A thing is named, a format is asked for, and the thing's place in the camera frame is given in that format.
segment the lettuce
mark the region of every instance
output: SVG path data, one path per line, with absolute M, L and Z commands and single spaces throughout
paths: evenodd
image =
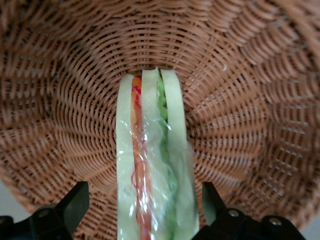
M 162 139 L 160 142 L 160 152 L 161 159 L 167 165 L 167 176 L 168 176 L 168 187 L 171 193 L 170 201 L 165 208 L 164 221 L 168 230 L 169 240 L 174 239 L 175 237 L 175 228 L 177 224 L 177 191 L 178 191 L 178 181 L 174 176 L 172 171 L 172 166 L 170 164 L 170 156 L 168 151 L 168 109 L 166 101 L 166 93 L 164 81 L 161 77 L 160 72 L 158 72 L 158 81 L 157 81 L 157 105 L 159 109 L 159 114 L 163 120 L 160 120 L 160 126 L 163 131 Z

